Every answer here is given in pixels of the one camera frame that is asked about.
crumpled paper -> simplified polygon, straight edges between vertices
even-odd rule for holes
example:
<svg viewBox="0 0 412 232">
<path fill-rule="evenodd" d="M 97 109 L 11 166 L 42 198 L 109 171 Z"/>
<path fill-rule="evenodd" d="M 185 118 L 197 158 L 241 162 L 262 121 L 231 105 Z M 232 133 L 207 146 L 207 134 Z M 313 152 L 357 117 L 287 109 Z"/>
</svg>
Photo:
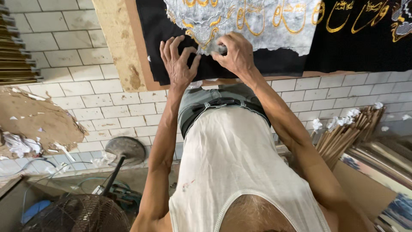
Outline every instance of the crumpled paper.
<svg viewBox="0 0 412 232">
<path fill-rule="evenodd" d="M 339 120 L 338 117 L 333 116 L 332 122 L 327 125 L 327 128 L 329 129 L 329 132 L 332 132 L 332 130 L 334 130 L 337 127 L 338 120 Z"/>
<path fill-rule="evenodd" d="M 318 118 L 313 120 L 313 129 L 316 134 L 318 133 L 318 130 L 322 129 L 322 123 Z"/>
<path fill-rule="evenodd" d="M 351 110 L 349 110 L 347 116 L 348 116 L 348 117 L 355 117 L 355 116 L 357 116 L 360 112 L 361 112 L 361 111 L 360 111 L 358 108 L 356 108 L 356 109 L 351 109 Z"/>
<path fill-rule="evenodd" d="M 402 120 L 407 120 L 412 118 L 409 114 L 405 114 L 404 116 L 402 116 Z"/>
<path fill-rule="evenodd" d="M 380 108 L 382 108 L 384 105 L 382 104 L 382 103 L 380 103 L 380 102 L 376 102 L 375 103 L 375 108 L 376 109 L 380 109 Z"/>
<path fill-rule="evenodd" d="M 4 132 L 3 135 L 10 152 L 16 153 L 19 158 L 23 158 L 24 153 L 35 152 L 39 154 L 42 149 L 42 145 L 33 139 L 21 138 L 8 132 Z"/>
<path fill-rule="evenodd" d="M 100 159 L 92 159 L 91 162 L 98 168 L 109 166 L 117 156 L 107 151 L 102 151 L 102 158 Z"/>
</svg>

white tile wall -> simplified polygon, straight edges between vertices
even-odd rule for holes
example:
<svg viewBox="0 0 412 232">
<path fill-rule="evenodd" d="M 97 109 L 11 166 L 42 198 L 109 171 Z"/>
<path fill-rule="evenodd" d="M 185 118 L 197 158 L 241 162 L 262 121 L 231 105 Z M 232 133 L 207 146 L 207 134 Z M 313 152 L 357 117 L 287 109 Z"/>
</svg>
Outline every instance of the white tile wall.
<svg viewBox="0 0 412 232">
<path fill-rule="evenodd" d="M 87 31 L 54 32 L 53 35 L 60 49 L 92 47 Z"/>
<path fill-rule="evenodd" d="M 41 11 L 37 0 L 5 0 L 10 12 L 37 12 Z"/>
<path fill-rule="evenodd" d="M 69 67 L 74 81 L 101 80 L 104 79 L 99 65 Z"/>
<path fill-rule="evenodd" d="M 38 0 L 43 11 L 79 9 L 76 0 Z"/>
<path fill-rule="evenodd" d="M 77 0 L 80 9 L 94 9 L 93 2 L 91 0 Z"/>
<path fill-rule="evenodd" d="M 93 86 L 94 92 L 99 93 L 113 93 L 123 92 L 122 85 L 119 79 L 112 80 L 93 80 L 90 82 Z"/>
<path fill-rule="evenodd" d="M 100 29 L 96 11 L 94 10 L 63 11 L 63 15 L 71 31 Z"/>
<path fill-rule="evenodd" d="M 119 118 L 130 116 L 127 106 L 101 107 L 105 118 Z"/>
<path fill-rule="evenodd" d="M 67 67 L 42 69 L 43 83 L 62 83 L 72 82 L 73 78 L 70 75 Z"/>
<path fill-rule="evenodd" d="M 296 80 L 295 90 L 310 90 L 317 89 L 319 86 L 320 77 L 301 78 Z"/>
<path fill-rule="evenodd" d="M 51 67 L 66 67 L 82 65 L 77 50 L 60 50 L 44 52 Z"/>
<path fill-rule="evenodd" d="M 129 105 L 129 110 L 132 116 L 157 114 L 154 103 Z"/>
<path fill-rule="evenodd" d="M 26 43 L 26 49 L 30 51 L 58 50 L 51 33 L 32 33 L 20 36 Z"/>
<path fill-rule="evenodd" d="M 34 32 L 68 30 L 61 12 L 27 13 L 25 15 Z"/>
<path fill-rule="evenodd" d="M 102 69 L 103 76 L 105 79 L 118 79 L 119 74 L 114 64 L 101 64 L 100 68 Z"/>
<path fill-rule="evenodd" d="M 72 83 L 60 83 L 66 96 L 78 96 L 94 94 L 93 88 L 90 82 L 72 82 Z"/>
<path fill-rule="evenodd" d="M 91 122 L 96 130 L 121 128 L 119 119 L 117 118 L 97 119 L 92 120 Z"/>
<path fill-rule="evenodd" d="M 39 2 L 6 0 L 45 77 L 42 84 L 21 88 L 43 97 L 50 95 L 88 129 L 90 135 L 71 151 L 76 159 L 98 158 L 101 153 L 95 151 L 103 149 L 116 136 L 137 137 L 150 148 L 166 105 L 167 91 L 123 92 L 91 0 Z M 326 123 L 333 116 L 346 116 L 350 109 L 376 101 L 387 106 L 384 120 L 401 120 L 403 114 L 412 111 L 411 76 L 412 71 L 361 73 L 268 83 L 302 124 L 312 129 L 311 121 L 315 118 L 324 118 L 322 122 Z M 180 130 L 176 142 L 180 159 Z M 28 160 L 17 159 L 16 163 L 21 167 Z M 42 172 L 45 167 L 38 163 L 27 172 Z M 86 164 L 76 168 L 95 167 Z"/>
<path fill-rule="evenodd" d="M 84 65 L 113 63 L 112 55 L 107 47 L 79 49 L 78 51 Z"/>
<path fill-rule="evenodd" d="M 50 68 L 49 62 L 43 52 L 32 52 L 31 58 L 36 61 L 36 67 L 39 69 Z"/>
<path fill-rule="evenodd" d="M 106 39 L 102 30 L 89 30 L 89 35 L 93 47 L 107 47 Z"/>
<path fill-rule="evenodd" d="M 108 107 L 112 106 L 113 102 L 108 93 L 82 96 L 83 102 L 87 108 L 89 107 Z"/>
<path fill-rule="evenodd" d="M 16 27 L 19 28 L 20 33 L 33 32 L 24 14 L 10 14 L 10 16 L 16 21 Z"/>
</svg>

black fabric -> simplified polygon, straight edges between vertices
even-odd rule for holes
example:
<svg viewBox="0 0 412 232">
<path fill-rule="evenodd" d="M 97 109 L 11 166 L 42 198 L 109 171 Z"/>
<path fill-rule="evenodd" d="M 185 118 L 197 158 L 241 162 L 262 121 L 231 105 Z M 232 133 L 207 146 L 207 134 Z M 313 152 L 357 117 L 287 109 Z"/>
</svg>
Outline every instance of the black fabric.
<svg viewBox="0 0 412 232">
<path fill-rule="evenodd" d="M 170 21 L 166 15 L 166 4 L 163 0 L 136 0 L 137 10 L 146 43 L 147 54 L 150 56 L 150 69 L 153 79 L 159 81 L 160 85 L 170 84 L 169 76 L 160 57 L 160 41 L 166 41 L 172 36 L 185 34 L 185 30 L 179 28 Z M 179 54 L 184 47 L 197 44 L 190 36 L 179 45 Z M 269 51 L 259 49 L 253 53 L 256 67 L 263 76 L 296 76 L 303 74 L 306 61 L 305 56 L 299 56 L 289 49 L 278 49 Z M 191 55 L 188 65 L 192 64 L 194 54 Z M 193 81 L 213 78 L 237 78 L 232 72 L 221 67 L 211 56 L 202 55 L 197 75 Z"/>
<path fill-rule="evenodd" d="M 208 102 L 210 104 L 210 107 L 208 109 L 211 109 L 212 107 L 218 107 L 222 105 L 227 105 L 227 106 L 241 106 L 241 101 L 238 99 L 234 99 L 232 97 L 218 97 L 215 98 L 211 101 Z M 269 118 L 266 116 L 265 111 L 262 106 L 256 105 L 252 102 L 246 102 L 245 107 L 248 109 L 257 111 L 264 115 L 265 120 L 269 124 L 269 127 L 271 126 L 271 123 L 269 121 Z M 187 130 L 189 130 L 190 126 L 194 123 L 194 121 L 197 119 L 197 117 L 206 109 L 206 106 L 204 104 L 201 105 L 196 105 L 196 106 L 191 106 L 189 110 L 193 111 L 193 115 L 190 116 L 186 121 L 182 123 L 180 126 L 180 130 L 182 132 L 183 139 L 186 137 Z"/>
<path fill-rule="evenodd" d="M 330 12 L 337 0 L 324 0 L 325 14 L 322 21 L 316 26 L 310 53 L 305 64 L 305 71 L 406 71 L 412 69 L 412 35 L 405 36 L 397 42 L 392 41 L 391 19 L 396 3 L 400 0 L 389 0 L 386 15 L 374 26 L 370 23 L 356 33 L 352 33 L 352 26 L 368 0 L 355 0 L 351 10 L 334 10 L 330 18 L 330 28 L 340 26 L 350 12 L 345 26 L 334 33 L 326 30 L 326 23 Z M 369 0 L 372 4 L 385 0 Z M 366 11 L 359 17 L 355 30 L 366 25 L 379 12 Z M 403 14 L 405 21 L 412 22 L 407 14 Z"/>
</svg>

wooden board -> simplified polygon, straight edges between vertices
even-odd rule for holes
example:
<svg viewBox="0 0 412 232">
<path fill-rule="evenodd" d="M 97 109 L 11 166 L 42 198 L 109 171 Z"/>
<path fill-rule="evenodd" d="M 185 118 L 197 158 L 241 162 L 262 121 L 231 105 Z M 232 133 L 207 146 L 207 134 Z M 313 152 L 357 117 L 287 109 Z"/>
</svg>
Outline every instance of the wooden board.
<svg viewBox="0 0 412 232">
<path fill-rule="evenodd" d="M 125 92 L 167 90 L 153 80 L 147 59 L 145 40 L 137 12 L 136 0 L 93 0 L 101 28 Z M 346 75 L 355 72 L 304 72 L 302 77 Z M 270 76 L 266 80 L 291 79 L 291 76 Z M 203 86 L 240 83 L 236 79 L 203 81 Z"/>
</svg>

embroidered fabric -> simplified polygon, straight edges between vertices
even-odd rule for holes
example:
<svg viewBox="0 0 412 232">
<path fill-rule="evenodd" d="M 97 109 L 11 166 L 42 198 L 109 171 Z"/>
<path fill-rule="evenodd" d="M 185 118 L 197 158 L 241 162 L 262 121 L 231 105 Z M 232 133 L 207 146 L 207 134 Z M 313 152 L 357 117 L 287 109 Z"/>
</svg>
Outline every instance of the embroidered fabric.
<svg viewBox="0 0 412 232">
<path fill-rule="evenodd" d="M 198 44 L 198 53 L 225 52 L 215 40 L 241 33 L 253 49 L 288 48 L 308 54 L 315 32 L 318 0 L 164 0 L 168 18 Z"/>
</svg>

